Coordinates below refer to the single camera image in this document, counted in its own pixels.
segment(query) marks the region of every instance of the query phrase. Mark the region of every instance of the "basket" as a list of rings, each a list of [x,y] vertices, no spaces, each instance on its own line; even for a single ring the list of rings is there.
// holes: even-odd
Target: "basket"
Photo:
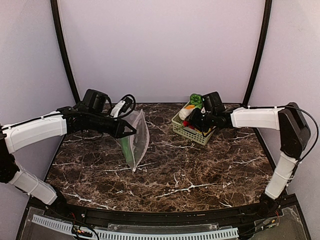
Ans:
[[[202,133],[191,129],[190,127],[183,127],[183,121],[179,117],[179,112],[172,118],[172,129],[175,133],[184,136],[187,139],[190,139],[198,144],[205,146],[209,139],[211,138],[213,131],[207,136],[202,136]]]

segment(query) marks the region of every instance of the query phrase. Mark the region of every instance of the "white wall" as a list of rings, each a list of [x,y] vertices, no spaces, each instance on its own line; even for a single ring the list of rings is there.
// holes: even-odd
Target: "white wall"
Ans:
[[[219,91],[242,102],[260,35],[260,0],[60,0],[80,96],[186,102]]]
[[[273,106],[296,102],[320,123],[319,96],[320,2],[273,1],[266,44],[250,104]],[[314,133],[312,122],[309,124]],[[261,133],[277,159],[280,154],[279,133],[272,130]],[[298,197],[312,239],[320,239],[319,156],[320,144],[300,165],[288,189]]]
[[[74,101],[61,60],[49,0],[0,0],[0,122],[16,123]],[[15,154],[44,178],[60,138]],[[16,238],[28,197],[0,184],[0,239]]]

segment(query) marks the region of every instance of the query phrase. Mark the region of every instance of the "plastic bag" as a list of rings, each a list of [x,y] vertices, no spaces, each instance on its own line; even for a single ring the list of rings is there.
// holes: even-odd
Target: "plastic bag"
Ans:
[[[126,163],[132,172],[135,172],[149,146],[149,129],[145,120],[145,114],[142,110],[133,111],[123,119],[136,129],[136,134],[118,140]]]

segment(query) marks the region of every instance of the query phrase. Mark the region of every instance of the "marble surface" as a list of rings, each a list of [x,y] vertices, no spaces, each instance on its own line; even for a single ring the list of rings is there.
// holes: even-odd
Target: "marble surface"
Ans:
[[[150,132],[148,150],[135,173],[118,142],[77,132],[59,149],[47,182],[68,203],[135,212],[189,212],[259,201],[273,174],[250,128],[222,129],[206,146],[172,131],[178,103],[138,104]]]

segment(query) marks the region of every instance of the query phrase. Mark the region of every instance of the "marble table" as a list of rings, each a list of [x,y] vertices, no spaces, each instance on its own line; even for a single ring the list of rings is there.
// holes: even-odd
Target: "marble table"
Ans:
[[[172,131],[180,103],[138,104],[150,132],[135,173],[118,142],[77,132],[64,138],[46,182],[69,204],[134,212],[189,212],[257,203],[273,170],[251,128],[222,129],[206,146]]]

